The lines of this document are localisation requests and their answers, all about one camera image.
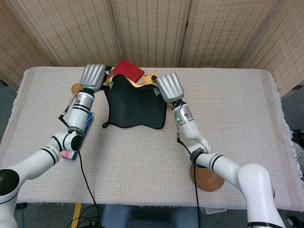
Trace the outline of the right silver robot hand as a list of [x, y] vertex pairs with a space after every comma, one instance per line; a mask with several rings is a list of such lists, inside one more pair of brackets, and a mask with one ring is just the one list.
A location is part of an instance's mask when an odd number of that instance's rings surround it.
[[174, 103], [184, 97], [184, 90], [176, 72], [156, 77], [156, 83], [166, 103]]

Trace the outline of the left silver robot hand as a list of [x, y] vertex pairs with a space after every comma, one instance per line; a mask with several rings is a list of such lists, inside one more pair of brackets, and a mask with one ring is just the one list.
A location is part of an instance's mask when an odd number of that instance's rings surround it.
[[96, 93], [100, 90], [111, 71], [111, 66], [101, 64], [87, 65], [80, 80], [82, 90], [88, 90], [91, 93]]

